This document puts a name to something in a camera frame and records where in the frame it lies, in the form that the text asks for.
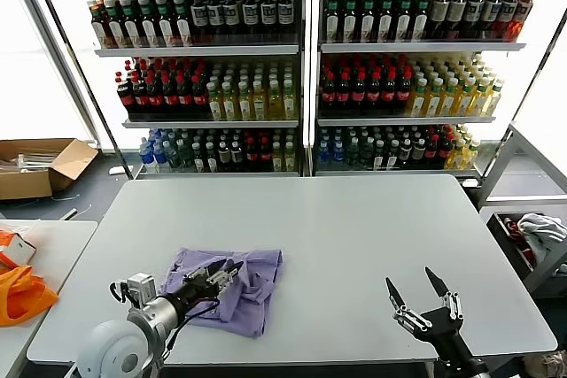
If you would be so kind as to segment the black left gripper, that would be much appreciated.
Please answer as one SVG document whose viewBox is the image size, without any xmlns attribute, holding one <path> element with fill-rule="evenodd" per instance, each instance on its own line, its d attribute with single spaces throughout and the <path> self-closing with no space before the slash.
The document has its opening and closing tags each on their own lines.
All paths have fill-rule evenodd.
<svg viewBox="0 0 567 378">
<path fill-rule="evenodd" d="M 161 295 L 177 312 L 189 312 L 206 299 L 215 299 L 221 290 L 219 286 L 229 286 L 238 275 L 243 261 L 234 262 L 224 258 L 202 266 L 183 277 L 182 286 Z"/>
</svg>

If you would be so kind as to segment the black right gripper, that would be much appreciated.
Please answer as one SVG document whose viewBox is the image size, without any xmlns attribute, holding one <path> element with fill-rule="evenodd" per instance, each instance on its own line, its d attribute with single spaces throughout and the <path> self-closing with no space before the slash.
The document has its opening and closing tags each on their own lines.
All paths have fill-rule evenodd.
<svg viewBox="0 0 567 378">
<path fill-rule="evenodd" d="M 414 333 L 417 340 L 431 344 L 438 357 L 452 367 L 485 367 L 485 362 L 473 356 L 460 334 L 463 311 L 459 294 L 451 291 L 429 267 L 424 270 L 445 307 L 424 312 L 421 316 L 405 304 L 390 278 L 386 277 L 393 318 L 409 333 Z M 423 330 L 423 319 L 428 320 L 431 327 Z"/>
</svg>

